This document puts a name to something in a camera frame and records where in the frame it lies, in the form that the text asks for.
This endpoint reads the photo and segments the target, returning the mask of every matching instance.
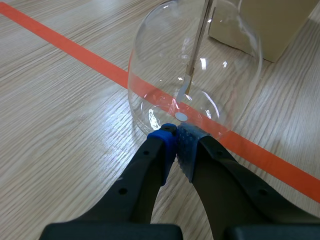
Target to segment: orange tape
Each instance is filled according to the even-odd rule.
[[[0,13],[61,49],[65,53],[71,55],[80,62],[86,64],[90,68],[111,79],[115,83],[127,88],[128,73],[125,70],[108,62],[102,57],[99,57],[93,52],[76,44],[70,39],[44,26],[4,2],[0,2]],[[154,86],[146,82],[144,82],[144,84],[147,88],[155,89]],[[161,92],[159,89],[157,89],[157,91],[160,94],[166,95],[166,93]],[[183,106],[183,108],[188,113],[188,116],[199,114],[195,109],[187,105]],[[204,123],[202,123],[200,127],[209,133],[215,134],[213,129],[220,127],[217,125],[218,123],[213,122],[207,117],[204,117],[203,119]],[[250,142],[235,132],[229,132],[229,134],[223,137],[220,142],[227,149],[246,159],[248,162],[256,165],[282,182],[320,203],[319,179],[284,161],[280,157],[268,152],[253,142]]]

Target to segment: clear glass bell jar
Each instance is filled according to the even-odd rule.
[[[219,139],[237,124],[262,65],[259,38],[240,9],[240,0],[170,0],[144,18],[128,75],[130,110],[144,133],[189,122]]]

